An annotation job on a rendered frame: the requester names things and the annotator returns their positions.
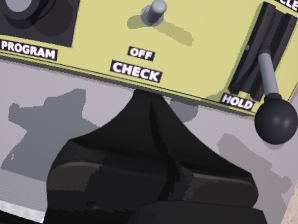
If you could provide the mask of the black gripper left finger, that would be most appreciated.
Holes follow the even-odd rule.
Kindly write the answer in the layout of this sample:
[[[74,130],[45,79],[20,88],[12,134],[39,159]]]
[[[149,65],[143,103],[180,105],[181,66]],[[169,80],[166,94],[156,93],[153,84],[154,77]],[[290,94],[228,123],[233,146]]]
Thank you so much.
[[[127,224],[157,201],[166,164],[150,127],[149,91],[135,89],[127,105],[102,127],[69,139],[47,176],[42,224]]]

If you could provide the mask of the yellow-green control panel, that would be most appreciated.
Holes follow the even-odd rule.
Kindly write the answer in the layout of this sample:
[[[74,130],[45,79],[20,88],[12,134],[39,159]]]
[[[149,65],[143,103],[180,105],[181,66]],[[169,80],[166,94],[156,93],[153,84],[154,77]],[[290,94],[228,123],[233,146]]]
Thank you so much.
[[[280,145],[298,127],[297,20],[298,0],[0,0],[0,57],[247,113]]]

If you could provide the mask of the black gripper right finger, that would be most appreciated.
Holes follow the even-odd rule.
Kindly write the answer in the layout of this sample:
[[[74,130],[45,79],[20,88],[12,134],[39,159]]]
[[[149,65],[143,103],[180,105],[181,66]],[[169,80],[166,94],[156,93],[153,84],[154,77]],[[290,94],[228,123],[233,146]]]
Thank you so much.
[[[167,165],[167,181],[157,199],[252,207],[258,189],[250,172],[201,142],[161,94],[149,92],[150,126]]]

